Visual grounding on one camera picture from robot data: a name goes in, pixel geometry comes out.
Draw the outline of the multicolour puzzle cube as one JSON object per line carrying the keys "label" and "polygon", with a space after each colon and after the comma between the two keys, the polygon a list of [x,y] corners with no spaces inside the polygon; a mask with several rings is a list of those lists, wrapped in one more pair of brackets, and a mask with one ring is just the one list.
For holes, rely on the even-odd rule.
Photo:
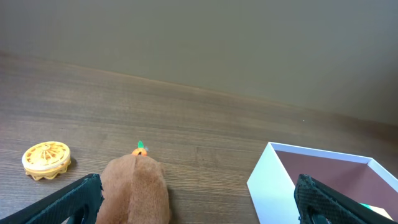
{"label": "multicolour puzzle cube", "polygon": [[365,204],[365,203],[362,203],[361,205],[363,205],[364,207],[366,207],[366,208],[368,208],[368,209],[370,209],[370,210],[372,210],[372,211],[374,211],[374,212],[376,212],[376,213],[378,213],[378,214],[380,214],[380,215],[392,220],[392,217],[383,208],[374,207],[374,206],[371,206],[371,205],[368,205],[368,204]]}

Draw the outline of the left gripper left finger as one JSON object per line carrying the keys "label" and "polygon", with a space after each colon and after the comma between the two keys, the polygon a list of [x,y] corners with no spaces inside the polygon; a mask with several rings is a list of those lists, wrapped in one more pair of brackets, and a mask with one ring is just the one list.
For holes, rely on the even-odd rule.
{"label": "left gripper left finger", "polygon": [[95,224],[104,200],[99,174],[88,174],[18,212],[1,224]]}

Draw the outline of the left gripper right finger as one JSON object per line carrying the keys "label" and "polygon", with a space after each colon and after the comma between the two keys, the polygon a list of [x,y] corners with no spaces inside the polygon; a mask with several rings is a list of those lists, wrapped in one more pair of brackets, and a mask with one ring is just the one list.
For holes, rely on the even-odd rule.
{"label": "left gripper right finger", "polygon": [[397,224],[306,174],[298,177],[294,199],[300,224]]}

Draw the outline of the yellow plastic wheel disc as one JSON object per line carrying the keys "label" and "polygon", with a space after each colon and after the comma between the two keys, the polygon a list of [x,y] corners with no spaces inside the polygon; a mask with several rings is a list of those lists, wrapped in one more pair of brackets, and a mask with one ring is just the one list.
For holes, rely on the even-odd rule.
{"label": "yellow plastic wheel disc", "polygon": [[47,141],[30,147],[22,156],[25,174],[35,181],[52,180],[64,174],[71,164],[70,148],[58,141]]}

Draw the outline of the brown plush toy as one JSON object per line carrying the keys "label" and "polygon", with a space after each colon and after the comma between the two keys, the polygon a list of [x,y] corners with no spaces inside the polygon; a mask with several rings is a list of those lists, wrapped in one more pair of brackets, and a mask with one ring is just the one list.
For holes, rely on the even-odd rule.
{"label": "brown plush toy", "polygon": [[169,223],[165,169],[139,141],[131,154],[111,160],[100,175],[104,200],[96,223]]}

